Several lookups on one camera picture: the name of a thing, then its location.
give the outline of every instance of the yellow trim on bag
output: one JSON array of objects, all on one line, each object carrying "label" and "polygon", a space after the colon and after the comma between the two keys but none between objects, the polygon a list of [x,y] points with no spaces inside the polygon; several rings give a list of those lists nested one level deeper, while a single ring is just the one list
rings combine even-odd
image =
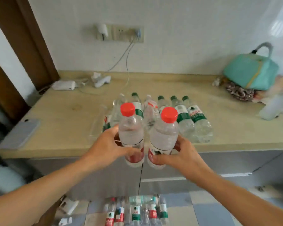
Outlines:
[{"label": "yellow trim on bag", "polygon": [[248,84],[246,85],[245,88],[250,87],[250,85],[253,83],[253,81],[256,79],[256,77],[260,74],[263,63],[262,63],[262,61],[259,61],[259,62],[260,62],[260,64],[259,64],[259,68],[258,68],[257,73],[252,77],[252,79],[248,82]]}]

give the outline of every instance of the red bottle cap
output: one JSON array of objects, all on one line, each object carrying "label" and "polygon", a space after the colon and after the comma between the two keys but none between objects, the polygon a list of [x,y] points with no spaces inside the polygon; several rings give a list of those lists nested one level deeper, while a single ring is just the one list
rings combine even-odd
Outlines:
[{"label": "red bottle cap", "polygon": [[172,124],[176,121],[178,116],[177,110],[173,107],[166,107],[161,112],[161,119],[169,124]]},{"label": "red bottle cap", "polygon": [[130,117],[133,116],[135,113],[135,107],[133,103],[126,102],[121,105],[121,113],[124,117]]}]

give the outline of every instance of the bag handle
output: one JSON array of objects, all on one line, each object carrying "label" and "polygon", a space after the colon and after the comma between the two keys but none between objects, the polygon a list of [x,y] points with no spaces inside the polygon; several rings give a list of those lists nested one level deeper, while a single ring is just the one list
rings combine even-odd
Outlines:
[{"label": "bag handle", "polygon": [[261,44],[260,44],[255,50],[253,50],[251,53],[252,53],[252,54],[256,54],[257,51],[258,51],[261,47],[267,47],[267,48],[268,48],[268,50],[269,50],[268,58],[270,59],[270,57],[272,56],[272,51],[273,51],[273,45],[272,45],[270,42],[261,43]]}]

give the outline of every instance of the forearm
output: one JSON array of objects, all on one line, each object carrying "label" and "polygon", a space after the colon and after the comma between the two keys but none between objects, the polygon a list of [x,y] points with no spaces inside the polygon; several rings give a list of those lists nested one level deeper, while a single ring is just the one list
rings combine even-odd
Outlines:
[{"label": "forearm", "polygon": [[92,162],[76,161],[0,197],[0,225],[31,226],[72,186],[88,175]]},{"label": "forearm", "polygon": [[283,226],[283,210],[236,186],[219,175],[207,172],[199,186],[211,193],[241,224]]}]

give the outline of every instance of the hand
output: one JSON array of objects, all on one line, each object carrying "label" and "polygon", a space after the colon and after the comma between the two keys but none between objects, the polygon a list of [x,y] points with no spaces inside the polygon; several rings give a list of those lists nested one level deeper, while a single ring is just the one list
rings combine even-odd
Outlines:
[{"label": "hand", "polygon": [[104,131],[81,160],[90,164],[91,170],[104,168],[113,163],[118,157],[140,154],[140,150],[122,147],[118,137],[118,125]]},{"label": "hand", "polygon": [[200,157],[193,144],[186,138],[178,135],[174,149],[179,152],[177,155],[155,155],[153,156],[154,163],[174,167],[196,184],[199,183],[206,172],[213,173],[211,168]]}]

